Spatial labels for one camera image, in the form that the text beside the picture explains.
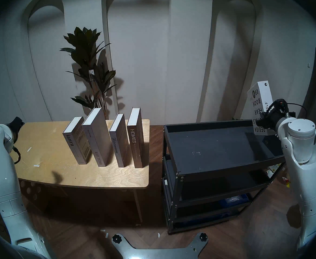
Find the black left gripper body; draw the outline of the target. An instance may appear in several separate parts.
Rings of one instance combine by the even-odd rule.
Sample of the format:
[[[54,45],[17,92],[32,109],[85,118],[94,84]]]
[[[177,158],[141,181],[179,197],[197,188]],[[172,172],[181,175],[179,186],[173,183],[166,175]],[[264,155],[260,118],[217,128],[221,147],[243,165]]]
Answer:
[[[7,124],[7,127],[11,130],[12,132],[12,139],[13,139],[13,143],[15,143],[18,139],[18,133],[20,131],[20,129],[22,128],[22,126],[24,125],[25,123],[22,121],[21,118],[19,118],[18,116],[15,117],[13,119],[12,122],[8,123]]]

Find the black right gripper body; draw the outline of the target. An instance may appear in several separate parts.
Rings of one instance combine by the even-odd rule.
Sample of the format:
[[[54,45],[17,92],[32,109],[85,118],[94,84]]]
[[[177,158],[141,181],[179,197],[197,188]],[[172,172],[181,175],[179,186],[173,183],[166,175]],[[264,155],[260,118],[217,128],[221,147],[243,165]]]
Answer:
[[[284,117],[283,112],[261,112],[261,118],[268,117],[268,127],[263,127],[264,129],[276,130],[276,125],[278,121]]]

